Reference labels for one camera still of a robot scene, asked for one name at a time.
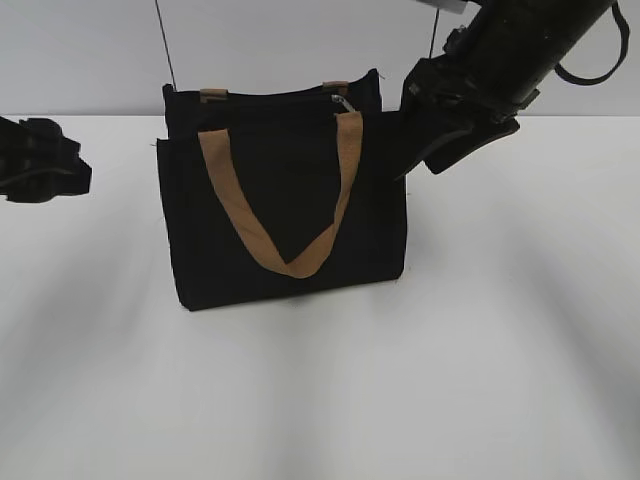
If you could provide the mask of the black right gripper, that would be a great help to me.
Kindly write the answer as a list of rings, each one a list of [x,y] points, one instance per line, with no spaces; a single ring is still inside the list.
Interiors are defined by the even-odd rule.
[[[482,1],[472,21],[453,30],[441,55],[421,58],[407,75],[400,111],[382,115],[392,180],[420,162],[437,175],[475,151],[515,134],[514,117],[538,96],[551,73],[582,87],[585,78],[562,66],[566,55],[606,13],[612,1]]]

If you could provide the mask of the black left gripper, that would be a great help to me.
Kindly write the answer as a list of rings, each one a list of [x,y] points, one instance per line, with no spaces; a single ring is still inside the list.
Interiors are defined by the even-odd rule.
[[[48,118],[1,119],[1,195],[13,203],[44,203],[90,190],[92,169],[81,145]]]

